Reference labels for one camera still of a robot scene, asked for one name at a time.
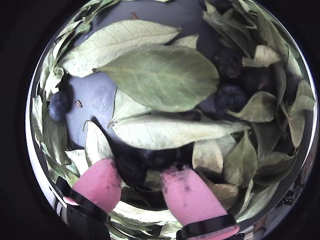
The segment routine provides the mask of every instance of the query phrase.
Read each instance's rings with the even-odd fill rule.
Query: black background
[[[28,159],[24,124],[26,96],[36,60],[52,34],[85,2],[15,0],[1,3],[0,239],[78,239],[46,203]],[[320,89],[319,10],[315,1],[259,2],[293,35]],[[300,200],[266,239],[320,239],[320,162],[317,158]]]

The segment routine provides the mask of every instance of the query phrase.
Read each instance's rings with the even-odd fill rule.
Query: water droplet
[[[111,106],[111,90],[107,86],[98,86],[92,93],[92,106],[102,112]]]

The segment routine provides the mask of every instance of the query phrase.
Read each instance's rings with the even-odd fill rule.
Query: blueberry
[[[164,150],[147,150],[138,151],[139,159],[146,164],[149,169],[163,171],[168,168],[175,160],[177,155],[176,149]]]
[[[292,74],[290,71],[285,72],[286,76],[286,87],[284,92],[284,99],[288,102],[289,105],[293,104],[296,95],[299,83],[301,81],[301,78],[297,75]]]
[[[269,67],[246,67],[238,81],[250,97],[260,91],[276,94],[274,71]]]
[[[206,8],[204,0],[198,0],[201,7]],[[208,2],[214,6],[221,14],[224,14],[227,10],[232,8],[230,0],[208,0]]]
[[[49,105],[50,117],[54,121],[59,122],[61,119],[63,119],[66,116],[67,111],[68,111],[68,100],[67,100],[66,94],[62,91],[56,92],[52,96],[50,105]]]
[[[129,187],[142,185],[147,176],[147,166],[141,163],[134,155],[121,155],[115,161],[122,180]]]
[[[214,96],[215,109],[222,120],[238,121],[239,119],[226,113],[226,110],[239,112],[247,104],[248,97],[239,86],[221,85]]]
[[[213,58],[213,63],[223,78],[235,79],[243,69],[241,55],[230,48],[219,50]]]

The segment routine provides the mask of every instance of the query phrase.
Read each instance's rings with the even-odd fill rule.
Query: green leaf
[[[33,131],[34,131],[34,136],[38,143],[44,141],[42,114],[43,114],[42,99],[41,99],[41,96],[38,95],[32,99],[32,115],[31,115],[31,122],[32,122]]]
[[[164,112],[192,109],[217,90],[216,67],[183,46],[134,49],[98,68],[137,103]]]
[[[252,123],[257,141],[258,162],[266,155],[270,154],[275,148],[281,136],[281,129],[276,120],[262,123]]]
[[[260,68],[269,67],[271,64],[279,61],[281,61],[281,59],[276,51],[266,45],[258,45],[255,49],[254,58],[243,57],[242,65],[244,67]]]
[[[305,129],[304,110],[313,111],[315,99],[312,89],[306,80],[301,80],[296,93],[296,98],[291,106],[285,106],[282,102],[280,108],[289,123],[292,143],[297,148],[302,140]]]
[[[84,150],[88,166],[91,167],[101,159],[114,159],[108,140],[100,128],[92,121],[86,121],[84,125],[87,125]]]
[[[162,227],[160,237],[175,239],[177,231],[181,229],[182,225],[179,222],[168,222]]]
[[[241,120],[251,123],[265,123],[274,119],[277,109],[277,98],[265,91],[254,94],[240,112],[226,112]]]
[[[120,119],[147,114],[151,110],[150,107],[137,103],[123,91],[117,89],[114,97],[113,115],[108,125]]]
[[[49,155],[59,165],[65,166],[69,159],[65,153],[67,148],[67,125],[64,119],[54,121],[47,113],[43,121],[43,142]]]
[[[257,153],[245,132],[237,146],[223,162],[223,174],[227,183],[246,188],[257,170]]]
[[[232,184],[214,184],[201,172],[197,171],[198,175],[219,200],[225,210],[230,209],[238,200],[238,187]]]
[[[237,144],[231,135],[218,139],[196,141],[193,146],[192,166],[202,172],[221,174],[224,158]]]
[[[181,37],[181,38],[175,40],[171,45],[172,46],[183,46],[183,47],[188,47],[191,49],[197,49],[198,38],[199,38],[199,34]]]
[[[43,96],[43,98],[45,98],[46,101],[49,102],[52,96],[59,91],[57,85],[61,82],[63,76],[64,70],[61,67],[53,68],[50,71],[44,86],[45,95]]]
[[[112,213],[117,214],[128,223],[142,226],[150,226],[160,222],[178,222],[169,210],[144,210],[131,206],[123,201],[120,201],[115,206]]]
[[[287,77],[284,67],[281,62],[277,62],[273,65],[274,75],[275,75],[275,86],[277,92],[277,108],[280,106],[280,103],[283,100],[286,85],[287,85]]]
[[[162,150],[179,148],[191,142],[219,139],[248,127],[241,122],[196,122],[172,117],[142,115],[120,120],[114,133],[135,148]]]
[[[84,149],[65,151],[68,158],[79,171],[79,174],[82,175],[89,169],[88,162],[86,159],[86,153]]]
[[[259,193],[251,193],[252,196],[250,203],[246,209],[246,211],[239,217],[237,217],[237,222],[244,221],[246,219],[250,219],[258,214],[262,209],[264,209],[269,203],[270,199],[275,194],[278,183],[269,186],[266,190]]]
[[[146,172],[146,178],[143,183],[143,186],[149,188],[152,191],[162,191],[161,187],[161,172],[148,170]]]
[[[115,22],[70,50],[60,65],[72,76],[85,77],[93,73],[92,69],[102,67],[130,50],[165,44],[180,31],[180,28],[143,20]]]

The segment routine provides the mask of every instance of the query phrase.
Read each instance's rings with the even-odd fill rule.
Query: pale green leaf
[[[246,188],[255,175],[257,165],[257,153],[246,131],[223,161],[224,179],[227,183]]]
[[[232,184],[214,184],[201,171],[196,171],[207,187],[219,200],[225,210],[230,209],[238,200],[238,187]]]
[[[265,91],[254,94],[240,112],[226,112],[251,123],[265,123],[274,119],[277,109],[277,98]]]
[[[168,222],[162,227],[160,237],[175,239],[177,231],[181,229],[182,225],[179,222]]]
[[[113,159],[114,155],[108,140],[100,128],[92,121],[86,121],[85,124],[87,125],[87,132],[84,150],[88,166],[91,167],[101,159]]]
[[[147,46],[98,69],[137,103],[164,112],[192,109],[217,90],[216,67],[184,46]]]
[[[256,46],[254,58],[242,58],[244,67],[269,67],[271,64],[279,62],[281,59],[276,51],[266,45]]]
[[[262,209],[264,209],[273,195],[275,194],[279,183],[269,186],[266,190],[259,193],[251,193],[251,200],[246,209],[246,211],[239,217],[237,217],[237,222],[250,219],[258,214]]]
[[[44,87],[46,101],[50,101],[52,96],[59,91],[57,85],[61,82],[64,76],[64,70],[61,67],[56,67],[51,70]]]
[[[193,146],[192,166],[202,172],[221,174],[224,158],[237,144],[231,135],[218,139],[196,141]]]
[[[85,77],[130,50],[165,44],[181,31],[144,20],[123,20],[110,24],[74,47],[60,65],[72,76]]]
[[[65,150],[67,147],[67,125],[64,119],[54,121],[49,113],[46,114],[43,121],[43,142],[47,147],[53,161],[59,165],[65,166],[69,161]]]
[[[260,162],[263,157],[271,153],[275,148],[281,136],[281,129],[275,120],[252,123],[252,127],[258,141],[257,157],[258,162]]]
[[[155,115],[142,115],[115,122],[115,134],[130,146],[162,150],[191,142],[219,139],[249,127],[241,122],[196,122]]]
[[[191,49],[197,49],[198,38],[199,38],[199,34],[181,37],[181,38],[175,40],[171,45],[172,46],[183,46],[183,47],[188,47]]]
[[[151,112],[151,108],[143,106],[120,89],[117,89],[114,97],[113,115],[109,124],[129,117],[139,116]]]
[[[88,162],[86,160],[86,153],[84,149],[65,151],[68,158],[72,163],[75,164],[76,168],[79,171],[79,174],[82,175],[89,169]]]

